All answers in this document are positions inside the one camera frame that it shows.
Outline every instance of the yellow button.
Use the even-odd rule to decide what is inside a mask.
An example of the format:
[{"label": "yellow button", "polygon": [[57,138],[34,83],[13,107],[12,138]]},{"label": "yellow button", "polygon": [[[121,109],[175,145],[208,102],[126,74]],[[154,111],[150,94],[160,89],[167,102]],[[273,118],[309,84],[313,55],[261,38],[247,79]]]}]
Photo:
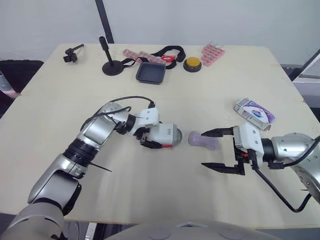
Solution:
[{"label": "yellow button", "polygon": [[201,63],[200,59],[197,57],[194,57],[194,56],[189,57],[186,60],[186,64],[188,64],[188,66],[190,66],[190,67],[197,67],[197,66],[199,66],[200,63]]}]

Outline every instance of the pink ice cube tray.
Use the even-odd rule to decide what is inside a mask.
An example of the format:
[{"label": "pink ice cube tray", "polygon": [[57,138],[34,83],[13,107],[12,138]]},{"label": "pink ice cube tray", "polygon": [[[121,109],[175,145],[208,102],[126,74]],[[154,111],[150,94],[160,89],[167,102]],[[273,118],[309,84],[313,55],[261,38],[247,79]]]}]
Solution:
[{"label": "pink ice cube tray", "polygon": [[[127,58],[130,58],[130,59],[137,59],[138,57],[143,57],[143,58],[146,58],[148,59],[148,61],[150,63],[156,63],[156,64],[166,64],[166,61],[165,60],[162,60],[160,57],[157,57],[157,56],[153,56],[153,55],[150,55],[144,51],[141,51],[139,53],[136,53],[134,51],[131,51],[129,49],[125,49],[123,51],[123,55],[126,56]],[[136,60],[138,63],[141,63],[141,59],[138,58]]]},{"label": "pink ice cube tray", "polygon": [[208,44],[202,49],[201,53],[203,53],[201,57],[202,64],[209,67],[225,53],[225,50]]}]

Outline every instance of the black stand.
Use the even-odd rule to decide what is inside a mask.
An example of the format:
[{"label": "black stand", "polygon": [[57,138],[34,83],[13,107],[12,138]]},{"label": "black stand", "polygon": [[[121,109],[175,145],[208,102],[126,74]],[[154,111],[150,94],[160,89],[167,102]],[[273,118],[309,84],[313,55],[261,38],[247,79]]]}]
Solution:
[{"label": "black stand", "polygon": [[99,37],[99,41],[102,49],[105,51],[106,57],[108,58],[108,62],[102,66],[102,71],[104,74],[109,76],[114,76],[122,73],[124,70],[124,64],[121,61],[113,61],[110,53],[107,41],[104,36]]}]

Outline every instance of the white wall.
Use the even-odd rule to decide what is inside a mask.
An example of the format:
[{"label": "white wall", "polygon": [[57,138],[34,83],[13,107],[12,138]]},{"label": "white wall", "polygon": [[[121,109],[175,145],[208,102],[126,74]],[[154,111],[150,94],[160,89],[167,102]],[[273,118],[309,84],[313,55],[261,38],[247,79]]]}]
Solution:
[{"label": "white wall", "polygon": [[0,60],[45,61],[61,43],[95,43],[102,34],[94,0],[0,0]]},{"label": "white wall", "polygon": [[[257,45],[281,64],[320,47],[320,0],[105,0],[115,43]],[[0,59],[45,60],[59,43],[95,43],[94,0],[0,0]]]}]

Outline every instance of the cable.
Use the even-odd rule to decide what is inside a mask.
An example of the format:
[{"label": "cable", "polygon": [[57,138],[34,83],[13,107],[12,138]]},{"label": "cable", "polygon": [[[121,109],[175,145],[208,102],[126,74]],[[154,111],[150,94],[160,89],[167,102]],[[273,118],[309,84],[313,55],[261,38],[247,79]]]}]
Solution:
[{"label": "cable", "polygon": [[301,157],[299,157],[299,159],[290,163],[286,163],[283,166],[286,168],[286,167],[297,165],[298,163],[303,161],[316,148],[319,142],[320,142],[320,135],[314,139],[314,143],[311,145],[311,147],[309,147],[309,149]]},{"label": "cable", "polygon": [[99,166],[99,165],[97,165],[97,164],[94,164],[94,163],[92,163],[92,162],[89,162],[89,164],[92,165],[92,166],[98,167],[98,168],[100,168],[100,169],[103,169],[103,170],[112,172],[111,170],[109,170],[109,169],[107,169],[107,168],[105,168],[105,167],[103,167],[103,166]]},{"label": "cable", "polygon": [[114,122],[114,124],[116,124],[117,126],[117,123],[114,121],[114,119],[112,117],[110,117],[109,115],[110,114],[116,114],[116,113],[119,113],[119,112],[122,112],[122,111],[125,111],[125,110],[128,110],[128,112],[130,112],[131,110],[131,106],[126,106],[124,108],[121,108],[119,110],[115,110],[115,111],[109,111],[109,112],[101,112],[101,113],[95,113],[93,116],[89,117],[87,120],[84,121],[84,123],[82,124],[81,128],[80,128],[80,131],[85,127],[86,124],[88,124],[91,120],[97,118],[97,117],[100,117],[100,116],[106,116],[108,119],[110,119],[111,121]]},{"label": "cable", "polygon": [[279,190],[270,182],[270,180],[262,173],[260,172],[259,169],[254,169],[255,172],[266,182],[266,184],[269,185],[269,187],[274,191],[274,193],[281,199],[281,201],[294,213],[299,213],[301,212],[305,206],[307,205],[309,199],[311,198],[311,194],[308,193],[308,195],[304,198],[302,204],[300,205],[300,207],[298,207],[297,209],[295,209],[293,206],[290,205],[290,203],[285,199],[284,196],[282,196],[282,194],[279,192]]},{"label": "cable", "polygon": [[150,98],[147,98],[145,96],[124,96],[124,97],[120,97],[120,98],[117,98],[117,99],[113,99],[111,100],[110,102],[117,102],[117,101],[120,101],[120,100],[124,100],[124,99],[145,99],[145,100],[148,100],[150,102],[148,108],[154,108],[156,105],[155,105],[155,102],[152,101]]}]

